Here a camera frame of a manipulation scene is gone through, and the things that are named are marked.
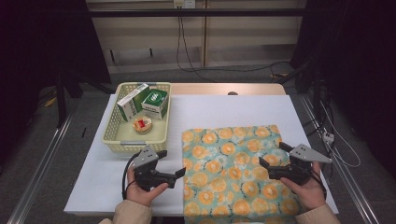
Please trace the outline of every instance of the sleeve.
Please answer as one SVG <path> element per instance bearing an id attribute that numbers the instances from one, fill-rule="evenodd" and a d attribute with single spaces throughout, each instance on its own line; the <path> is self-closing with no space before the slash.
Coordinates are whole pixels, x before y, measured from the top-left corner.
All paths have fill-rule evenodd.
<path id="1" fill-rule="evenodd" d="M 145 205 L 124 200 L 119 203 L 114 213 L 113 221 L 106 218 L 99 224 L 149 224 L 151 221 L 152 210 Z"/>
<path id="2" fill-rule="evenodd" d="M 315 208 L 309 212 L 302 213 L 296 217 L 297 223 L 299 224 L 336 224 L 340 223 L 338 218 L 332 212 L 332 209 L 328 204 L 323 204 L 321 207 Z"/>

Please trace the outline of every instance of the jar lid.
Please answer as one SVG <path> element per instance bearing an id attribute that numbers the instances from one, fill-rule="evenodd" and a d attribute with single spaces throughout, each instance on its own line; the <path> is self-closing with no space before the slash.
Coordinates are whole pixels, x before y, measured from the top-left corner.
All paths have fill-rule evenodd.
<path id="1" fill-rule="evenodd" d="M 149 117 L 139 117 L 134 120 L 134 130 L 137 133 L 145 134 L 151 131 L 152 122 Z"/>

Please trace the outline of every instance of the towel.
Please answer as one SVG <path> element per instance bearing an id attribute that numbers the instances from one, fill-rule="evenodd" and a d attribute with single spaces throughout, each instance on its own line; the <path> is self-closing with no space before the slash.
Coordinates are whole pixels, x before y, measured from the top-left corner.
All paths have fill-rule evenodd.
<path id="1" fill-rule="evenodd" d="M 274 124 L 183 132 L 185 222 L 295 223 L 297 196 L 259 165 L 289 163 L 280 141 Z"/>

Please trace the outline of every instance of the white cord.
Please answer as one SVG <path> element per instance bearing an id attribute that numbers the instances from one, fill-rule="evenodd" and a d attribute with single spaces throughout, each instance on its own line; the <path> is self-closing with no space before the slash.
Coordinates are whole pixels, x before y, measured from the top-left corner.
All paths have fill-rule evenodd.
<path id="1" fill-rule="evenodd" d="M 326 117 L 329 120 L 330 124 L 332 125 L 332 127 L 334 128 L 334 131 L 338 134 L 338 136 L 340 136 L 340 138 L 349 146 L 349 148 L 352 150 L 352 152 L 355 154 L 356 158 L 358 158 L 358 164 L 357 165 L 353 165 L 353 164 L 349 164 L 348 162 L 344 161 L 344 159 L 341 157 L 341 155 L 338 152 L 335 152 L 332 147 L 329 145 L 328 142 L 325 142 L 325 145 L 327 145 L 327 147 L 329 148 L 329 150 L 334 154 L 334 156 L 338 159 L 340 159 L 340 161 L 350 167 L 359 167 L 361 165 L 361 158 L 359 157 L 358 153 L 356 153 L 356 151 L 353 149 L 353 147 L 347 142 L 347 140 L 344 139 L 343 136 L 341 136 L 341 134 L 339 132 L 337 132 L 337 130 L 335 129 L 334 125 L 332 124 L 332 120 L 330 119 L 329 114 L 327 113 L 327 110 L 325 108 L 325 106 L 323 105 L 323 103 L 320 101 L 321 106 L 324 109 L 324 112 L 326 113 Z"/>

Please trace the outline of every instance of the wall outlet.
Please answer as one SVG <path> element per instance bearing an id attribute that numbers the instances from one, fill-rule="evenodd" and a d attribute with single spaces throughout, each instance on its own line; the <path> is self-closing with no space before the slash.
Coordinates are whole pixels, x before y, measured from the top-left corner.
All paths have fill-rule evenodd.
<path id="1" fill-rule="evenodd" d="M 183 8 L 195 8 L 195 0 L 184 0 Z"/>
<path id="2" fill-rule="evenodd" d="M 334 134 L 332 134 L 332 133 L 327 133 L 327 132 L 323 133 L 323 140 L 324 140 L 326 143 L 331 144 L 331 143 L 334 141 Z"/>
<path id="3" fill-rule="evenodd" d="M 184 0 L 174 0 L 174 8 L 183 8 Z"/>

